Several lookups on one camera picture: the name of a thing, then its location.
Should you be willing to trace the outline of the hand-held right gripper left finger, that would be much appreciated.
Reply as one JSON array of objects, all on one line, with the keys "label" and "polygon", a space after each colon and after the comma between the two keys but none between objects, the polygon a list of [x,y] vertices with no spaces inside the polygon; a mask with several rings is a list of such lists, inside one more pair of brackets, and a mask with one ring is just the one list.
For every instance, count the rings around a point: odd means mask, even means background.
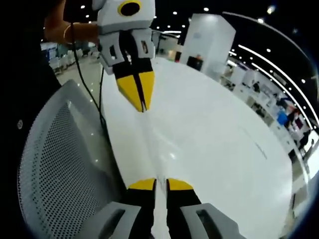
[{"label": "hand-held right gripper left finger", "polygon": [[83,239],[148,239],[154,224],[155,178],[131,184],[120,202],[110,202],[82,226]]}]

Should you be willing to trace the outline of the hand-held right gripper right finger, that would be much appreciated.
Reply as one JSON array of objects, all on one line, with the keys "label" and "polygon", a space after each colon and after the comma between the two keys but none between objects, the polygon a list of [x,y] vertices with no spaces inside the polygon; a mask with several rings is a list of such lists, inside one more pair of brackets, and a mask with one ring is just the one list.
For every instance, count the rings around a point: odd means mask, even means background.
[{"label": "hand-held right gripper right finger", "polygon": [[210,203],[202,203],[193,187],[166,180],[166,223],[172,239],[243,239],[238,224]]}]

